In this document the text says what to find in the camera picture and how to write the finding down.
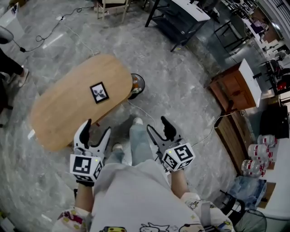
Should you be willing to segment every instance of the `black cable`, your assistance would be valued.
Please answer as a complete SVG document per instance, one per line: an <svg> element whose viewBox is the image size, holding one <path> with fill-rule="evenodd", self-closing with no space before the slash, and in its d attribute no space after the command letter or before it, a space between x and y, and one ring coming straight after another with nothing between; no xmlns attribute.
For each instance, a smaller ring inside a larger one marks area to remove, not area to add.
<svg viewBox="0 0 290 232"><path fill-rule="evenodd" d="M222 45L222 47L225 49L225 47L223 46L223 44L222 44L222 42L221 42L221 40L219 39L219 37L218 37L218 35L217 35L217 33L216 33L216 31L215 31L215 28L214 28L214 24L215 24L215 20L213 21L213 32L214 32L214 34L216 35L216 37L217 37L217 39L219 40L219 42L221 43L221 45ZM226 50L226 52L228 53L228 55L232 58L232 60L234 61L234 62L236 62L236 63L238 63L232 56L231 56L231 54L228 52L228 50Z"/></svg>
<svg viewBox="0 0 290 232"><path fill-rule="evenodd" d="M18 45L14 40L13 40L13 41L14 41L14 42L16 43L16 45L20 48L20 51L21 51L21 52L23 52L23 53L25 53L25 52L32 52L32 51L34 51L35 49L38 49L39 47L42 46L42 44L45 42L45 40L48 39L48 37L51 36L51 34L53 33L53 31L57 28L57 26L60 24L60 22L63 20L63 18L64 18L65 16L70 16L70 15L72 15L75 11L77 11L78 13L80 13L83 9L92 8L92 7L93 7L93 6L89 6L89 7L80 7L80 8L76 8L76 9L74 9L74 10L72 11L72 13L70 13L70 14L64 14L64 15L61 17L61 19L58 21L58 23L54 26L54 28L51 30L51 32L49 33L49 35L48 35L47 37L42 38L41 35L37 35L37 36L35 37L36 42L40 42L40 41L42 41L42 43L41 43L39 46L37 46L37 47L35 47L35 48L31 49L31 50L25 50L23 47L19 46L19 45Z"/></svg>
<svg viewBox="0 0 290 232"><path fill-rule="evenodd" d="M15 42L15 40L14 40L14 39L12 39L12 40L14 41L14 43L15 43L15 44L16 44L16 45L17 45L19 48L21 48L21 47L19 46L19 44Z"/></svg>

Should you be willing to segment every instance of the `foot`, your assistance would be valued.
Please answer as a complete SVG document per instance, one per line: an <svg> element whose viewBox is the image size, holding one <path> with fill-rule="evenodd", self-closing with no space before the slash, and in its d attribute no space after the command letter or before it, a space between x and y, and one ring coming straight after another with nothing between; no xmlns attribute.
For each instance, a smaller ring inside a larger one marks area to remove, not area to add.
<svg viewBox="0 0 290 232"><path fill-rule="evenodd" d="M22 87L25 84L28 73L29 70L27 68L23 68L23 72L21 73L21 75L19 75L19 83L18 83L19 87Z"/></svg>
<svg viewBox="0 0 290 232"><path fill-rule="evenodd" d="M5 72L1 72L1 74L5 77L4 80L6 81L6 83L9 85L11 83L11 81L14 79L14 77L16 76L15 73L13 73L11 76Z"/></svg>
<svg viewBox="0 0 290 232"><path fill-rule="evenodd" d="M143 125L143 121L140 118L134 118L133 124L141 124L141 125Z"/></svg>
<svg viewBox="0 0 290 232"><path fill-rule="evenodd" d="M123 150L123 146L122 146L120 143L116 143L116 144L113 146L112 150L114 151L114 150L116 150L116 149L121 149L121 150Z"/></svg>

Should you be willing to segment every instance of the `fan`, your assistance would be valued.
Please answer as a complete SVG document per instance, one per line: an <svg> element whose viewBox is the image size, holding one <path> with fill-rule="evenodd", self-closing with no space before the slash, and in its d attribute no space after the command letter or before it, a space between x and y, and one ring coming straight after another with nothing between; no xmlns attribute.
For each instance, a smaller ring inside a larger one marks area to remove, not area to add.
<svg viewBox="0 0 290 232"><path fill-rule="evenodd" d="M267 229L267 220L260 211L248 209L235 225L236 232L265 232Z"/></svg>

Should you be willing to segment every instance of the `shelf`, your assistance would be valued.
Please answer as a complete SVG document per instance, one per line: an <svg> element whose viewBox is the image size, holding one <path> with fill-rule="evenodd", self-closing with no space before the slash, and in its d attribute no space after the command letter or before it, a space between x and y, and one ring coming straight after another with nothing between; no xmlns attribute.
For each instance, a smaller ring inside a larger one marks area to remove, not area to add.
<svg viewBox="0 0 290 232"><path fill-rule="evenodd" d="M172 23L178 30L184 34L186 33L190 27L194 24L194 21L191 19L187 19L184 17L183 12L176 11L176 13L170 8L157 8L158 11L163 13L165 17Z"/></svg>
<svg viewBox="0 0 290 232"><path fill-rule="evenodd" d="M166 18L160 17L153 19L153 21L157 24L157 27L168 36L171 40L183 41L186 40L186 36L184 36L172 23L170 23Z"/></svg>

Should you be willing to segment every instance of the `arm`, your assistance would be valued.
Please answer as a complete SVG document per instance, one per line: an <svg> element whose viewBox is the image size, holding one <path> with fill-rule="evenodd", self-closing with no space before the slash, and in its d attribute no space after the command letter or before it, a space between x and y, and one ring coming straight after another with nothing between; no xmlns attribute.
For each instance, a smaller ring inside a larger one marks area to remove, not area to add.
<svg viewBox="0 0 290 232"><path fill-rule="evenodd" d="M182 169L171 173L171 190L178 198L190 192Z"/></svg>
<svg viewBox="0 0 290 232"><path fill-rule="evenodd" d="M91 212L93 205L94 197L92 194L92 187L78 184L75 207Z"/></svg>

